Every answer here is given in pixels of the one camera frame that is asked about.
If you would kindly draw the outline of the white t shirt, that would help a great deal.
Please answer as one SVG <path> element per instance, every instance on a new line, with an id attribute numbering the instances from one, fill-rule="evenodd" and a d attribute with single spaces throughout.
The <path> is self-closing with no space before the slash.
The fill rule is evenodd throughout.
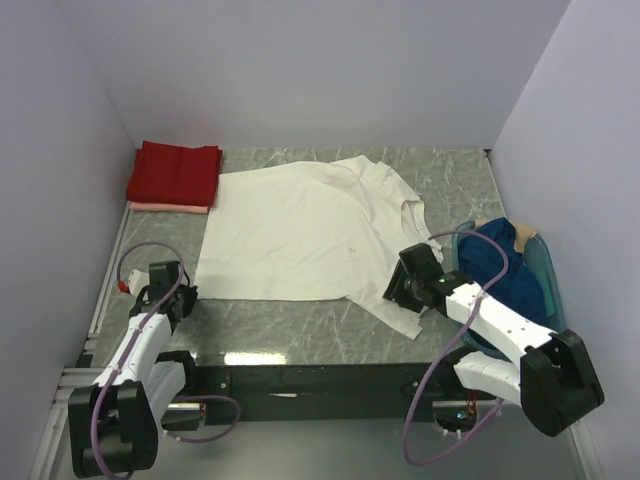
<path id="1" fill-rule="evenodd" d="M 415 339 L 419 312 L 384 299 L 401 250 L 443 254 L 421 197 L 390 166 L 357 156 L 220 177 L 195 284 L 203 299 L 348 299 Z"/>

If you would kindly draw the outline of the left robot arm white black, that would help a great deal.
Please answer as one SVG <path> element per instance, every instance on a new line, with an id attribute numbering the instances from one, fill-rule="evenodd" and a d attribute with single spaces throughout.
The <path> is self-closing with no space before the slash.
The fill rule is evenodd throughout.
<path id="1" fill-rule="evenodd" d="M 187 351 L 164 350 L 197 298 L 183 274 L 177 260 L 149 265 L 149 285 L 130 310 L 116 353 L 91 385 L 72 391 L 67 408 L 76 477 L 128 479 L 153 466 L 161 419 L 195 375 Z"/>

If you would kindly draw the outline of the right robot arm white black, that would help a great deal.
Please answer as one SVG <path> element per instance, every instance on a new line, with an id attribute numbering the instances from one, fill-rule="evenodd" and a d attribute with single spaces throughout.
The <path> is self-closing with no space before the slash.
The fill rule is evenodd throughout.
<path id="1" fill-rule="evenodd" d="M 475 390 L 522 408 L 534 427 L 555 437 L 605 401 L 583 339 L 556 332 L 505 306 L 459 271 L 444 272 L 419 243 L 399 254 L 384 299 L 402 308 L 435 309 L 467 325 L 500 353 L 460 347 L 435 367 L 427 387 L 448 396 Z"/>

